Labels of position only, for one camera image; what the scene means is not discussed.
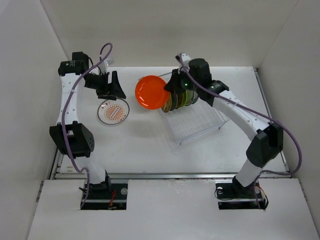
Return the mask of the white plate orange sunburst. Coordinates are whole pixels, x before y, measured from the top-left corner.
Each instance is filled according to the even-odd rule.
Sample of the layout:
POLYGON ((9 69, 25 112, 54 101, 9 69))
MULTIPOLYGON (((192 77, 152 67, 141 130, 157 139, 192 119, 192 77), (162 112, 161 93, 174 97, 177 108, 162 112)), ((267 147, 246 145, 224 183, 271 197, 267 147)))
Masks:
POLYGON ((125 121, 130 113, 130 106, 123 98, 105 100, 97 109, 97 118, 105 125, 118 125, 125 121))

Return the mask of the orange plastic plate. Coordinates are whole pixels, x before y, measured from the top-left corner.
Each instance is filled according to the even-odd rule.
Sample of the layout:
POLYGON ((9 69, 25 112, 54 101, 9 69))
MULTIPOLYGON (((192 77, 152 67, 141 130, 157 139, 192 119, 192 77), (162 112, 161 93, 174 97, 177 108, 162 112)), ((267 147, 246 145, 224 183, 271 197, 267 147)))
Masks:
POLYGON ((165 105, 170 96, 169 92, 164 89, 165 86, 166 82, 159 76, 144 76, 135 86, 135 98, 145 109, 159 109, 165 105))

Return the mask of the white plate dark-blue rim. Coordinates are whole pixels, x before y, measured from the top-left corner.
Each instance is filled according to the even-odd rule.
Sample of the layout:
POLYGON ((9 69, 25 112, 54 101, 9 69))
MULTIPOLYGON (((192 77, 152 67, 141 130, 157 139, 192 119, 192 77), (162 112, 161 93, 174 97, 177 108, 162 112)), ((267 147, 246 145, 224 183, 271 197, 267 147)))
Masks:
POLYGON ((194 92, 194 94, 193 94, 193 101, 192 101, 192 105, 193 104, 195 104, 197 101, 198 101, 198 99, 199 99, 199 96, 198 96, 198 94, 196 93, 196 92, 194 92))

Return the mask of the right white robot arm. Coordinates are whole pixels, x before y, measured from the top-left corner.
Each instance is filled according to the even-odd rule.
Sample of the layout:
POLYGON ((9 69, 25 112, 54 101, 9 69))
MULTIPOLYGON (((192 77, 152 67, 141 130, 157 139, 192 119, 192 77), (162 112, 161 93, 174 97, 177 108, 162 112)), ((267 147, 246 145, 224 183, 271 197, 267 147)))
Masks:
POLYGON ((175 58, 180 68, 172 70, 164 90, 171 94, 195 93, 209 106, 226 115, 250 140, 245 152, 246 161, 233 177, 231 185, 232 193, 243 197, 253 187, 263 168, 283 150, 284 131, 279 124, 241 104, 226 84, 214 80, 205 59, 192 59, 185 53, 175 58))

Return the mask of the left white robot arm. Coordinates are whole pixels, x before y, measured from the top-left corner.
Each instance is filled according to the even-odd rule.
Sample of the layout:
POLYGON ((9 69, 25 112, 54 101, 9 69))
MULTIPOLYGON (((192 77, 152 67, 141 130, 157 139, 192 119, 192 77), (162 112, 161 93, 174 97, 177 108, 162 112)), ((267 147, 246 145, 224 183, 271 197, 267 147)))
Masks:
POLYGON ((100 62, 94 64, 82 51, 73 52, 71 60, 60 63, 58 68, 62 89, 60 111, 56 124, 49 128, 49 134, 60 153, 70 159, 75 171, 86 173, 87 183, 82 188, 83 193, 88 196, 98 195, 104 199, 113 192, 110 177, 106 175, 103 181, 92 183, 90 169, 76 164, 77 158, 89 158, 95 149, 94 135, 81 123, 78 113, 83 89, 94 90, 98 99, 106 101, 126 99, 116 71, 94 72, 100 64, 100 62))

